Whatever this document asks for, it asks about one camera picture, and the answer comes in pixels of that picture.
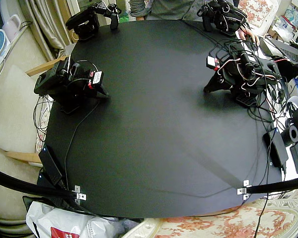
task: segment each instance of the metal clip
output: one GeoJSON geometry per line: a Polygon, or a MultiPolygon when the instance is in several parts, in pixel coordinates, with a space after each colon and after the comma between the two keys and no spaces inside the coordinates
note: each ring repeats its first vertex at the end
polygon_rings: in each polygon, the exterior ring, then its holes
{"type": "Polygon", "coordinates": [[[252,185],[249,185],[249,180],[244,180],[243,181],[243,186],[242,188],[237,189],[237,195],[242,195],[243,194],[243,200],[247,200],[249,198],[249,194],[246,193],[246,188],[251,187],[252,185]]]}
{"type": "Polygon", "coordinates": [[[86,201],[86,194],[83,194],[83,193],[77,193],[77,194],[76,194],[76,199],[86,201]]]}
{"type": "Polygon", "coordinates": [[[76,192],[76,199],[75,202],[80,205],[80,201],[84,200],[86,201],[86,194],[83,194],[80,192],[80,186],[75,185],[75,190],[73,192],[76,192]]]}

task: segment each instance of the roll of tape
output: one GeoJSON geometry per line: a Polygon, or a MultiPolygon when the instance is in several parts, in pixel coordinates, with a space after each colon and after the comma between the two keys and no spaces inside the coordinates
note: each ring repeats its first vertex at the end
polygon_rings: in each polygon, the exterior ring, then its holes
{"type": "Polygon", "coordinates": [[[294,125],[287,127],[281,134],[286,147],[298,141],[298,130],[294,125]]]}

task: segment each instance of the plastic bag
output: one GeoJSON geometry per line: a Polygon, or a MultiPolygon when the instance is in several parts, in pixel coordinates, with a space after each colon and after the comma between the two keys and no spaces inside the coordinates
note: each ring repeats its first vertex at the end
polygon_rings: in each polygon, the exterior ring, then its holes
{"type": "Polygon", "coordinates": [[[40,238],[116,238],[125,233],[123,221],[100,218],[32,202],[26,223],[40,238]]]}

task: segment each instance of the human hand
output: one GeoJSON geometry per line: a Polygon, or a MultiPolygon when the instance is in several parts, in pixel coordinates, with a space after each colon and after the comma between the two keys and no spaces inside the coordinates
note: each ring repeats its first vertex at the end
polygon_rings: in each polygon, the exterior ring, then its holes
{"type": "Polygon", "coordinates": [[[257,46],[259,46],[259,38],[252,32],[251,29],[241,26],[238,30],[238,34],[242,40],[246,40],[246,35],[249,35],[252,38],[253,42],[257,46]]]}

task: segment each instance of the white label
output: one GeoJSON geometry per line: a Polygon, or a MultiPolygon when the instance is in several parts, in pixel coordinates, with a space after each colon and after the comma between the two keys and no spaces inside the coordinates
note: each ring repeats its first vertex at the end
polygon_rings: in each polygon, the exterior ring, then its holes
{"type": "Polygon", "coordinates": [[[256,62],[256,59],[254,57],[252,57],[252,56],[249,56],[248,59],[251,60],[251,61],[253,61],[253,62],[256,62]]]}
{"type": "Polygon", "coordinates": [[[100,77],[101,77],[101,71],[95,72],[94,79],[93,79],[93,84],[99,83],[100,82],[100,77]]]}
{"type": "Polygon", "coordinates": [[[215,67],[215,58],[208,56],[208,65],[215,67]]]}

